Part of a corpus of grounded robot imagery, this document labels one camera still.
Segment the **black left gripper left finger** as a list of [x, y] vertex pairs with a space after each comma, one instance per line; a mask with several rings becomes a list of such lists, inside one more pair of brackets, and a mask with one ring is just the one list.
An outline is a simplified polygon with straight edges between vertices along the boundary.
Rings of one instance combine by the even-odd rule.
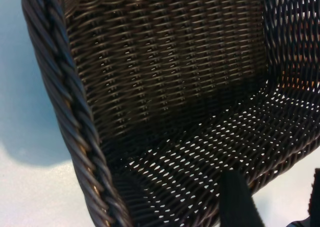
[[237, 171], [223, 171], [221, 173], [219, 217], [222, 227], [263, 226], [247, 182]]

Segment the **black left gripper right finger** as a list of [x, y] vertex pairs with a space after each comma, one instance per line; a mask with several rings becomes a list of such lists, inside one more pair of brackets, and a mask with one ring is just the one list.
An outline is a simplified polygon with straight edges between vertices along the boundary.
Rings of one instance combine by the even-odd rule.
[[308, 206], [310, 227], [320, 227], [320, 169], [316, 168]]

